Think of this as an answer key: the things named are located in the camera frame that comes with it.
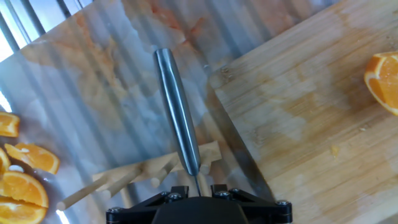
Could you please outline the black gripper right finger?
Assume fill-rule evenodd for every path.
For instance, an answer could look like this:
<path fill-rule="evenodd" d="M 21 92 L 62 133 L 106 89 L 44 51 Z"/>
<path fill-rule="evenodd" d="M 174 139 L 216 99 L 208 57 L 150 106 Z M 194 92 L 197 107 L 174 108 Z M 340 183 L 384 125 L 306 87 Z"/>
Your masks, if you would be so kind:
<path fill-rule="evenodd" d="M 244 190 L 227 185 L 212 185 L 211 196 L 224 199 L 239 208 L 233 212 L 249 223 L 292 223 L 292 203 L 287 200 L 267 201 Z"/>

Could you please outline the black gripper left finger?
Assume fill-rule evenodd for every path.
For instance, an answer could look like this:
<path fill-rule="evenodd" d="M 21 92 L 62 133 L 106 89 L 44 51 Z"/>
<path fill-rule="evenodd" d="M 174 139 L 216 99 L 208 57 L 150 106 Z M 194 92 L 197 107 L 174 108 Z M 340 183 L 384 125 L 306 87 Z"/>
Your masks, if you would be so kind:
<path fill-rule="evenodd" d="M 168 203 L 188 198 L 189 186 L 175 186 L 131 208 L 113 207 L 106 211 L 106 224 L 152 223 L 158 210 Z"/>

